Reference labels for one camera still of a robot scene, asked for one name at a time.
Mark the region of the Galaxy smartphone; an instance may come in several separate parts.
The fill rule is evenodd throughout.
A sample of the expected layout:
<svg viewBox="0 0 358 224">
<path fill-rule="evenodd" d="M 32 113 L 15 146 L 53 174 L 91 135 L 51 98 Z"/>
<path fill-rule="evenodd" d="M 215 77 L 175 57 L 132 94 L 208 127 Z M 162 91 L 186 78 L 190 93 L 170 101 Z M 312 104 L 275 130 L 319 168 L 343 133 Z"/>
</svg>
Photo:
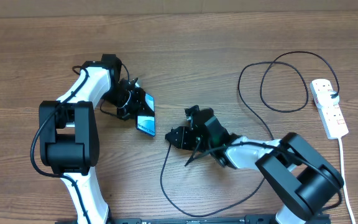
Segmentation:
<svg viewBox="0 0 358 224">
<path fill-rule="evenodd" d="M 155 136 L 155 117 L 136 115 L 136 128 L 145 134 Z"/>
</svg>

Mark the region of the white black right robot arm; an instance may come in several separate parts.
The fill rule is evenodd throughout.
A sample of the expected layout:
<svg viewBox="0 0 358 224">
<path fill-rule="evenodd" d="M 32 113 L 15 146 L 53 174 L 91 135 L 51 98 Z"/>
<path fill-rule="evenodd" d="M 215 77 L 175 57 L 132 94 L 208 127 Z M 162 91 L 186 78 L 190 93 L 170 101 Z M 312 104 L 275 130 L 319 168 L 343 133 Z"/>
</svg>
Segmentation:
<svg viewBox="0 0 358 224">
<path fill-rule="evenodd" d="M 283 202 L 270 223 L 308 223 L 329 210 L 328 201 L 341 195 L 344 179 L 315 148 L 297 133 L 261 141 L 229 133 L 211 108 L 185 109 L 188 126 L 165 135 L 171 146 L 192 152 L 188 163 L 211 156 L 222 167 L 259 171 Z"/>
</svg>

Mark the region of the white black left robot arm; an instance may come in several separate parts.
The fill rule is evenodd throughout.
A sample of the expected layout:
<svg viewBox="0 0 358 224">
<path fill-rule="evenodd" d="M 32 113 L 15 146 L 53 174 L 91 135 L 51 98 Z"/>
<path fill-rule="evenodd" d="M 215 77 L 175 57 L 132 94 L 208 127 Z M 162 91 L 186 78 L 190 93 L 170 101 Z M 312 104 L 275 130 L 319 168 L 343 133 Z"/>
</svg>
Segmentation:
<svg viewBox="0 0 358 224">
<path fill-rule="evenodd" d="M 75 223 L 113 223 L 111 209 L 103 199 L 96 176 L 99 137 L 94 110 L 99 101 L 117 108 L 115 117 L 135 120 L 139 131 L 155 136 L 154 98 L 136 79 L 121 78 L 124 64 L 114 54 L 99 61 L 74 66 L 78 74 L 73 86 L 55 101 L 39 106 L 39 129 L 30 147 L 30 161 L 41 175 L 47 175 L 35 162 L 35 146 L 40 158 L 68 189 L 77 212 Z"/>
</svg>

